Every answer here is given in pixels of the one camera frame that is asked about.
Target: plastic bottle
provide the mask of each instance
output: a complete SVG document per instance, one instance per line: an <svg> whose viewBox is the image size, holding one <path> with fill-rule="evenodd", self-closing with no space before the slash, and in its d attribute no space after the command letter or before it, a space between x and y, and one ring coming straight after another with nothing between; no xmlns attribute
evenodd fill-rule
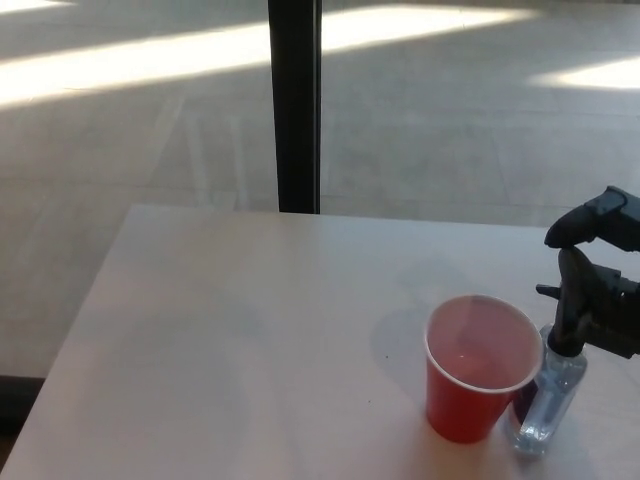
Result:
<svg viewBox="0 0 640 480"><path fill-rule="evenodd" d="M582 342L558 342L553 324L540 330L542 368L509 405L506 432L516 451L542 455L567 412L587 370Z"/></svg>

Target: floor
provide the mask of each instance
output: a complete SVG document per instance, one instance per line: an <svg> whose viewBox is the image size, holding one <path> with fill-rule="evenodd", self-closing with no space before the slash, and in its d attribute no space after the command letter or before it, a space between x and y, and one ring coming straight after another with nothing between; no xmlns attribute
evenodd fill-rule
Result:
<svg viewBox="0 0 640 480"><path fill-rule="evenodd" d="M324 3L323 213L545 226L640 192L640 7ZM0 4L0 374L47 374L131 204L276 208L266 16Z"/></svg>

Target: cup rim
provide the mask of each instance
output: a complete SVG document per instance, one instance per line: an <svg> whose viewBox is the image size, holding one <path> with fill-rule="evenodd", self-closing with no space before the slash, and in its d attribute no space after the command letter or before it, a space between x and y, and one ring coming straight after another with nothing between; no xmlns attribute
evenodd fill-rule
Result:
<svg viewBox="0 0 640 480"><path fill-rule="evenodd" d="M508 309L512 310L516 314L517 317L519 317L523 321L525 321L527 323L527 325L529 326L529 328L535 334L533 338L537 338L537 343L538 343L538 346L539 346L539 348L538 348L538 358L536 359L536 362L533 365L533 368L531 369L529 374L522 381L520 381L519 383L517 383L517 384L515 384L515 385L513 385L511 387L495 388L495 389L494 388L476 387L474 385L470 385L468 383L463 382L462 380L458 380L457 378L455 378L453 375L448 373L444 368L442 368L440 366L440 364L436 361L436 359L433 358L433 354L431 353L431 350L429 349L429 342L427 340L427 335L429 334L429 326L431 325L431 319L433 318L435 313L438 310L440 310L441 308L443 308L445 305L448 305L448 304L453 303L453 302L459 302L461 300L469 299L469 298L482 298L484 300L488 300L490 302L497 303L497 304L499 304L501 306L507 307ZM444 302L440 303L436 307L436 309L433 312L431 312L431 315L429 316L429 319L427 320L427 324L424 327L423 341L424 341L424 347L425 347L425 350L427 352L427 356L429 357L429 360L431 361L431 363L433 363L433 365L436 367L436 369L438 369L438 371L442 375L444 375L446 378L448 378L453 383L459 385L460 387L465 388L467 390L472 390L472 391L478 392L478 393L485 393L485 394L490 394L490 395L500 395L500 394L511 393L511 392L516 391L516 390L519 390L522 387L524 387L525 385L527 385L531 380L533 380L533 378L537 375L538 371L542 367L542 360L543 360L542 338L540 337L540 333L539 333L538 329L536 328L536 326L534 325L534 323L531 321L529 316L526 313L524 313L522 310L520 310L518 307L512 305L511 303L507 302L506 300L502 300L501 298L493 297L491 295L482 295L482 294L475 294L475 293L466 294L466 295L458 295L458 296L449 298L448 300L445 300Z"/></svg>

